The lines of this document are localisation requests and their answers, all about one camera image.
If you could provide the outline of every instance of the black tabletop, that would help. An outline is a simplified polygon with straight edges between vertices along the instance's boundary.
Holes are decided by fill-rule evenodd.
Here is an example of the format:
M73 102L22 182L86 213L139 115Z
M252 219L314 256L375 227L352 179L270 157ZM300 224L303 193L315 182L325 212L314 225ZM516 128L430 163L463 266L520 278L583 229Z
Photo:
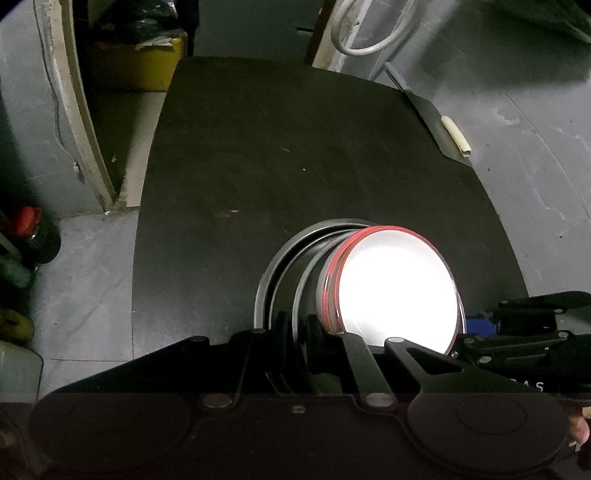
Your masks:
M271 258L331 218L425 236L468 314L527 294L475 172L439 152L397 90L299 64L181 61L142 194L135 355L250 328Z

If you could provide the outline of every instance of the finger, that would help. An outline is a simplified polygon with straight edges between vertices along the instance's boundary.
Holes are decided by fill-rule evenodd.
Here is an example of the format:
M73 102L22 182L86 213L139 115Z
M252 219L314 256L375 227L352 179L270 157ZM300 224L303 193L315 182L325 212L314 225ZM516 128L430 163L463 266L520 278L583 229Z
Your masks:
M589 424L582 412L576 416L569 415L569 432L572 442L585 443L589 440Z

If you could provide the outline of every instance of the gray floor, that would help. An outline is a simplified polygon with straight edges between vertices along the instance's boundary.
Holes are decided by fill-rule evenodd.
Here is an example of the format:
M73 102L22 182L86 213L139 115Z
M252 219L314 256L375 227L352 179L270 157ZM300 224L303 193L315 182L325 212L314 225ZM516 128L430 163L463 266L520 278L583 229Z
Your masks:
M60 221L62 248L31 294L40 394L132 360L131 280L138 212Z

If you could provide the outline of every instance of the yellow container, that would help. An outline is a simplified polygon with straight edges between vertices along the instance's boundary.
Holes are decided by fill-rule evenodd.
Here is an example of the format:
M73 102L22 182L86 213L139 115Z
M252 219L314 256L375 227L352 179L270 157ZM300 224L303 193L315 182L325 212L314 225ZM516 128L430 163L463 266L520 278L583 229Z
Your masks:
M90 68L96 87L106 90L166 92L177 63L186 55L187 37L172 38L170 46L95 43Z
M35 335L30 318L10 309L0 309L0 338L28 341Z

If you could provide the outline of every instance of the blue object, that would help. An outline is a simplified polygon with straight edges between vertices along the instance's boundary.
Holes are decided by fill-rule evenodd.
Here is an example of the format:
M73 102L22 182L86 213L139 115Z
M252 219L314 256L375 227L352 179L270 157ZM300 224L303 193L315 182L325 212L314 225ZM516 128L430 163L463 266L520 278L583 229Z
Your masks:
M466 333L482 335L484 338L487 338L496 332L496 325L486 319L466 319Z

